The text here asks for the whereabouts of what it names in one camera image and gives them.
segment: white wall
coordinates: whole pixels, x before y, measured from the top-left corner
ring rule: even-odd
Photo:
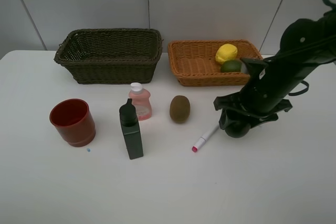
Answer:
[[[266,55],[276,54],[285,29],[299,18],[317,20],[330,8],[322,0],[283,0],[281,7],[261,48]]]
[[[48,50],[80,28],[149,28],[148,0],[24,0]]]
[[[0,0],[0,6],[0,59],[13,50],[43,50],[21,1]]]
[[[171,40],[248,39],[260,48],[281,0],[149,0],[151,28]]]

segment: pink liquid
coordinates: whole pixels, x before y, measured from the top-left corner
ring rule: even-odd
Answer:
[[[152,106],[149,102],[150,92],[143,89],[141,94],[134,94],[132,91],[129,93],[129,97],[132,99],[132,104],[137,110],[137,116],[139,121],[146,120],[152,116]]]

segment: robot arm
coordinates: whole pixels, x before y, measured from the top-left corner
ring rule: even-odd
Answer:
[[[241,59],[250,80],[238,93],[217,97],[216,110],[222,109],[219,125],[229,136],[242,137],[251,128],[278,120],[277,113],[288,112],[292,105],[286,95],[308,90],[304,78],[322,64],[336,60],[336,4],[318,21],[299,19],[284,32],[279,52],[264,60]],[[299,83],[307,87],[290,93]]]

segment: dark green bottle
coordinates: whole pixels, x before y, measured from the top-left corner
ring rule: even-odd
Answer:
[[[142,157],[143,149],[139,121],[135,107],[132,105],[132,99],[127,99],[127,103],[120,107],[119,115],[121,130],[130,159]]]

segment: white marker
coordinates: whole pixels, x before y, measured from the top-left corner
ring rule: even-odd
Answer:
[[[219,124],[217,123],[215,127],[212,127],[210,130],[205,132],[194,144],[193,148],[191,149],[193,152],[197,152],[202,146],[209,140],[209,138],[219,129]]]

